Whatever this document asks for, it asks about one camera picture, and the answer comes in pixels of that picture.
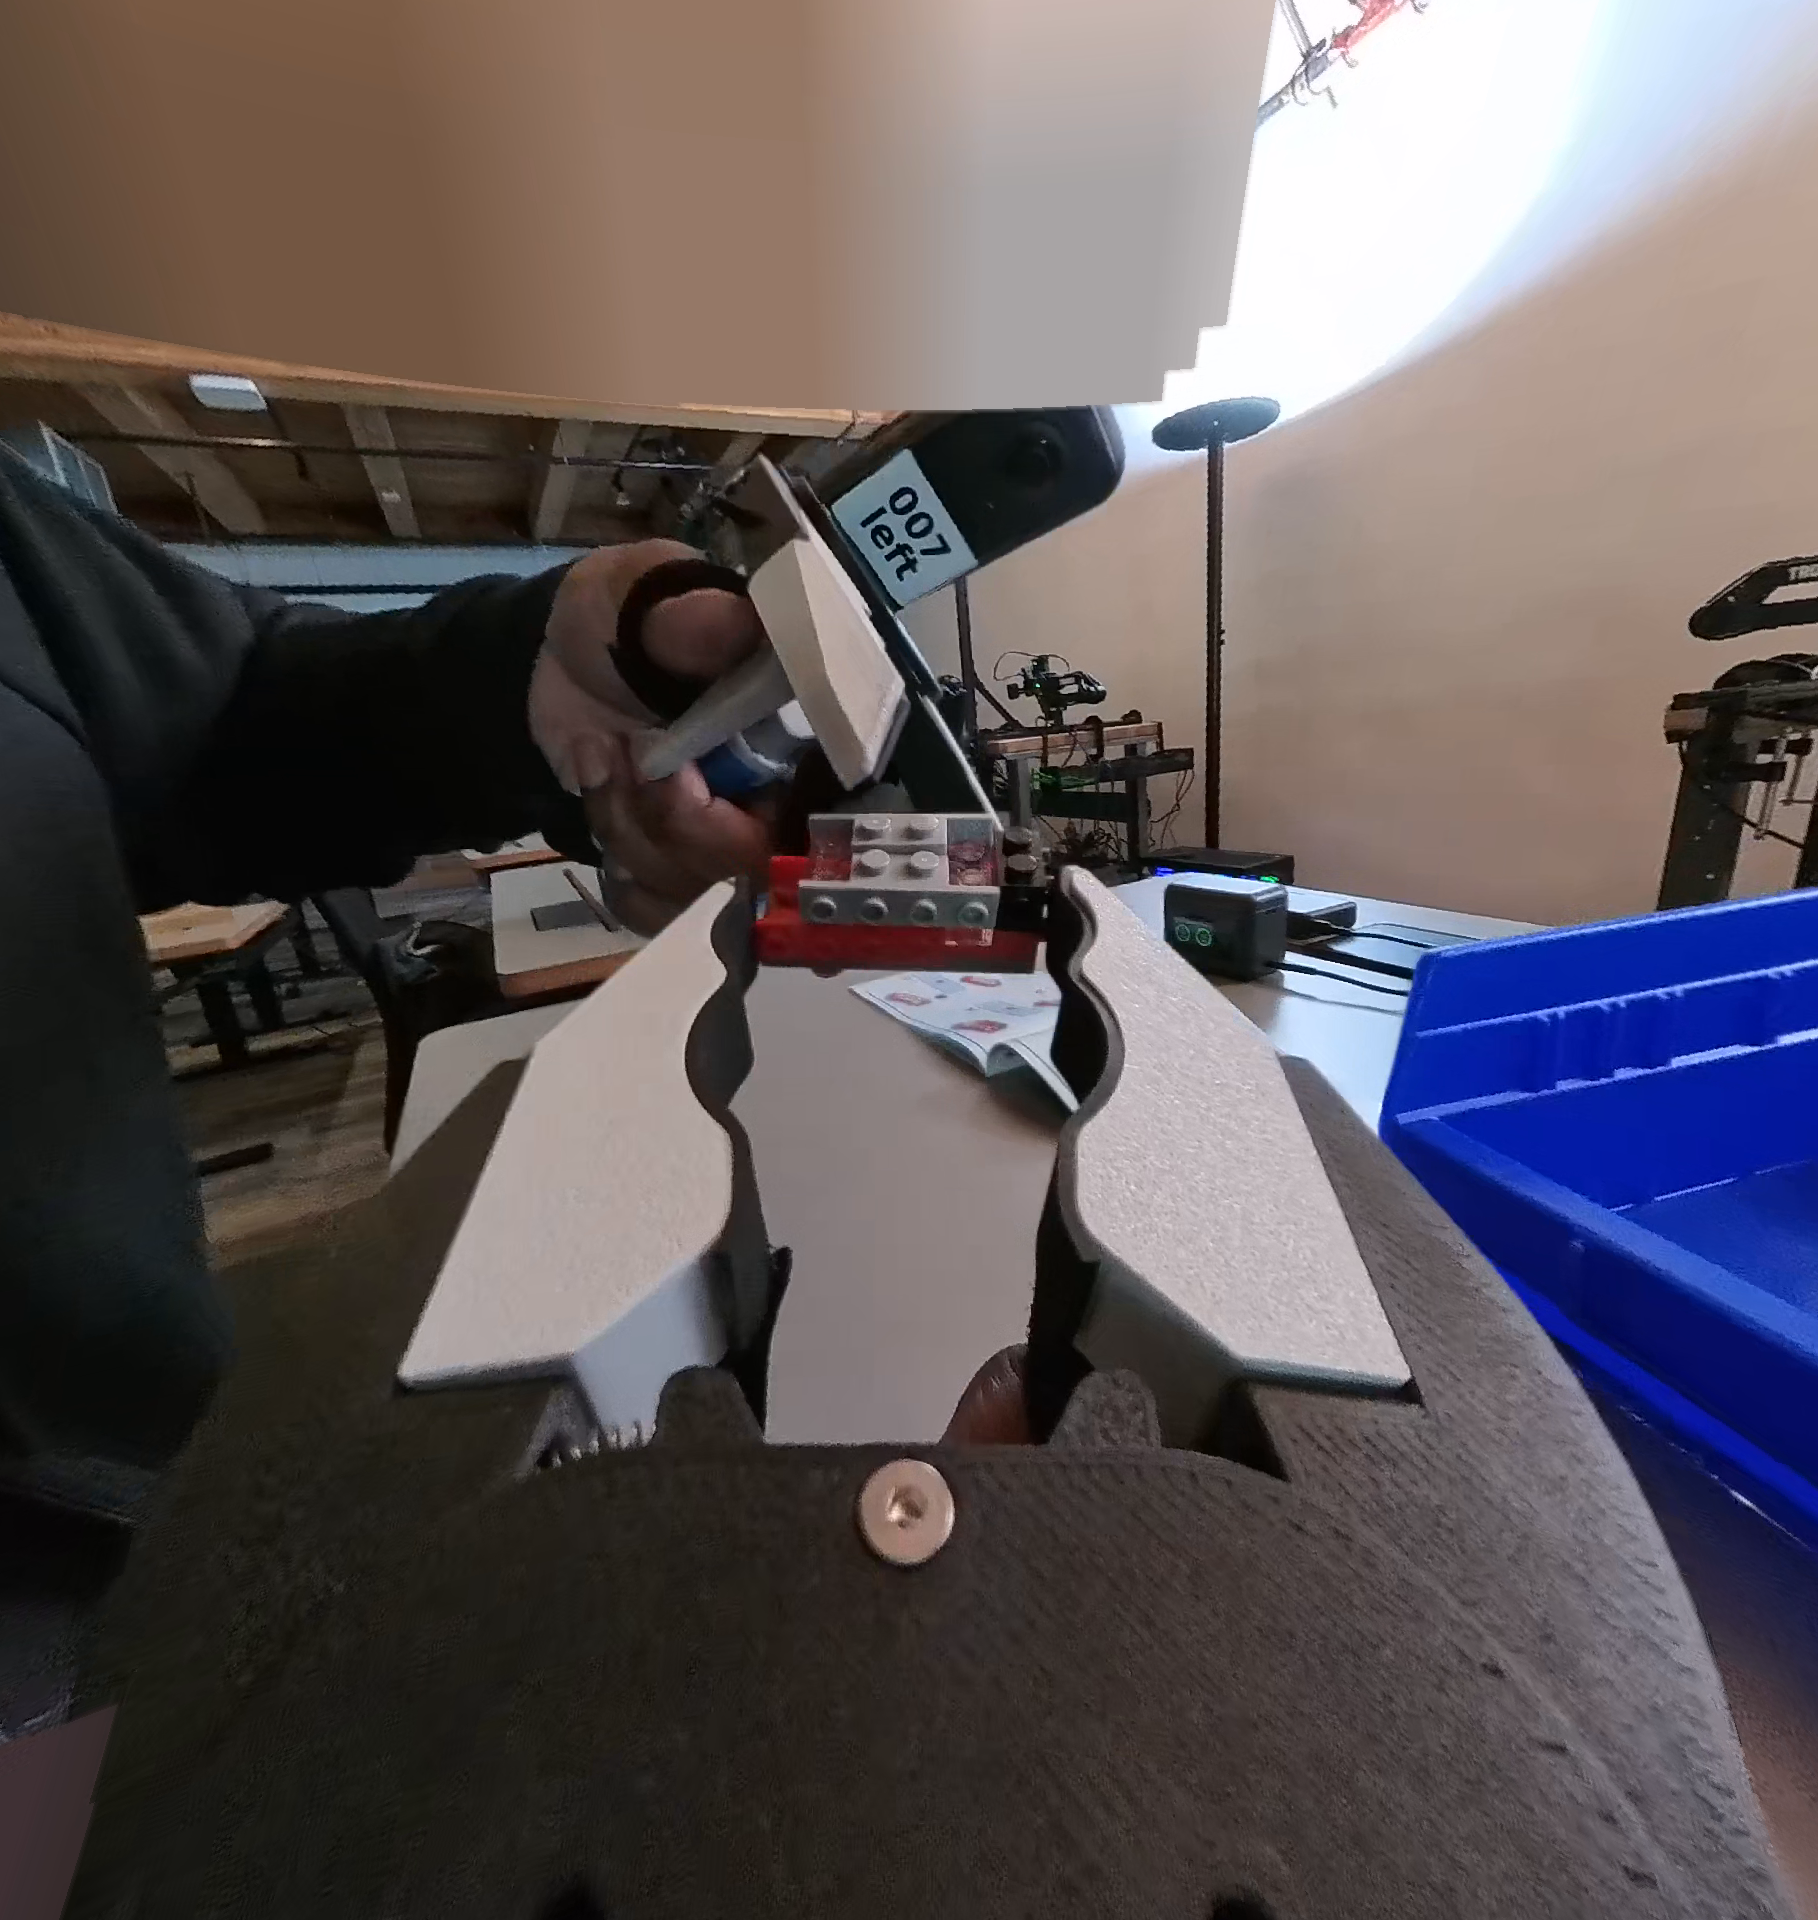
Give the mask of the black metal equipment rack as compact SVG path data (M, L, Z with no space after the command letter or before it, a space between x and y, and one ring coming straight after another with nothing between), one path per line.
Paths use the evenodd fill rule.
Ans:
M1702 643L1818 636L1818 552L1764 561L1702 602ZM1658 909L1733 897L1749 844L1794 852L1794 890L1818 887L1818 648L1740 658L1664 708L1679 775Z

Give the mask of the grey desk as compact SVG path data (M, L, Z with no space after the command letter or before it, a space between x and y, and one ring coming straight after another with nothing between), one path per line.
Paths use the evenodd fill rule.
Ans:
M985 1078L853 994L764 969L735 1113L795 1280L769 1433L922 1442L1026 1329L1061 1106ZM1789 1892L1818 1915L1818 1553L1664 1429L1591 1388L1684 1576Z

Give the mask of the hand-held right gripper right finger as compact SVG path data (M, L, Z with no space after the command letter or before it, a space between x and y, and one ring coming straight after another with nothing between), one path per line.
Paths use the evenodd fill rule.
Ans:
M1273 1042L1086 870L1051 887L1032 1392L1409 1395L1414 1369Z

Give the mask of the wooden side table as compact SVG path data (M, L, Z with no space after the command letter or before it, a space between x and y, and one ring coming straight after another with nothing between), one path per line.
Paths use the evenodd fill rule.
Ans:
M306 939L301 908L279 900L180 901L141 916L139 926L152 971L194 996L216 1067L260 1063L252 1042L290 1030L271 954Z

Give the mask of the red and grey brick model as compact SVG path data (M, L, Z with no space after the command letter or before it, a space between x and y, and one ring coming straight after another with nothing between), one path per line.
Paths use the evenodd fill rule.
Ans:
M818 812L776 855L753 927L764 968L818 973L1030 971L1052 887L995 812Z

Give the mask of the wooden table with dark pad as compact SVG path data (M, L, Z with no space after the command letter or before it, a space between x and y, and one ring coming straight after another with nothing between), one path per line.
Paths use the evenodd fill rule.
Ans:
M535 854L473 860L489 886L497 988L515 1010L588 996L646 948L607 901L598 867Z

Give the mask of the red metal overhead frame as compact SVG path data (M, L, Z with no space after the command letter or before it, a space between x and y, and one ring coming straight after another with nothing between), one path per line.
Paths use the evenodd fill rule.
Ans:
M1335 82L1354 70L1361 47L1393 19L1427 8L1424 2L1274 2L1273 58L1264 68L1258 131L1292 107L1335 104Z

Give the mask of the person's left hand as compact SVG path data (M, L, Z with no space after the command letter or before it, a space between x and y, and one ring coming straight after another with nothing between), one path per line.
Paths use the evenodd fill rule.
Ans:
M637 756L767 646L746 588L679 540L603 545L557 588L526 716L539 756L601 852L610 912L657 934L718 881L762 883L796 835L795 782L741 798L697 763L660 779Z

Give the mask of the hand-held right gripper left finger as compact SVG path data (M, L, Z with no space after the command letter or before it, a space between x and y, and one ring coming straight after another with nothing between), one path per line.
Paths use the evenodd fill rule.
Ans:
M539 1039L430 1284L406 1389L561 1380L659 1400L751 1361L778 1260L735 1100L757 900L718 881Z

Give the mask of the person's dark clothed torso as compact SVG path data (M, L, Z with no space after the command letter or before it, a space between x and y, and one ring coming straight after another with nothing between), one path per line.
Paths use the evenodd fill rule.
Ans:
M260 606L0 440L0 1742L78 1642L232 1355L141 930Z

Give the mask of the black floor lamp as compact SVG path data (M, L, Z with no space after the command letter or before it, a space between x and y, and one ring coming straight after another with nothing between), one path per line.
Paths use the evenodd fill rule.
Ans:
M1210 852L1222 850L1227 453L1280 415L1277 396L1227 396L1169 411L1150 428L1150 441L1162 453L1205 455L1203 846Z

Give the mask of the blue plastic bin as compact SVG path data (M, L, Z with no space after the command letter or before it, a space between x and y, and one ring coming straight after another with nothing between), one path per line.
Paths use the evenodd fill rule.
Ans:
M1818 1553L1818 887L1427 956L1377 1130L1592 1384Z

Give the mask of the printed instruction leaflet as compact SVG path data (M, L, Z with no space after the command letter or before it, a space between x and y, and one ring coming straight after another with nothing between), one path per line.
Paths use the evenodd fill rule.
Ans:
M982 1078L1029 1074L1077 1110L1055 1059L1063 994L1047 971L894 971L849 989Z

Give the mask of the black charger with green lights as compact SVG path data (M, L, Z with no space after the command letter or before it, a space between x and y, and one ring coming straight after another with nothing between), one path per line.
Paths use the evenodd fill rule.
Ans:
M1196 971L1262 982L1290 956L1289 890L1274 879L1177 874L1162 890L1162 937Z

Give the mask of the person's left forearm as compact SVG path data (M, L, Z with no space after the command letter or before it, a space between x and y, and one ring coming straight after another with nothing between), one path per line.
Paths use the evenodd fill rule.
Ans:
M422 855L531 833L595 854L533 721L565 567L356 614L190 576L241 616L241 653L184 769L124 833L144 908L388 886Z

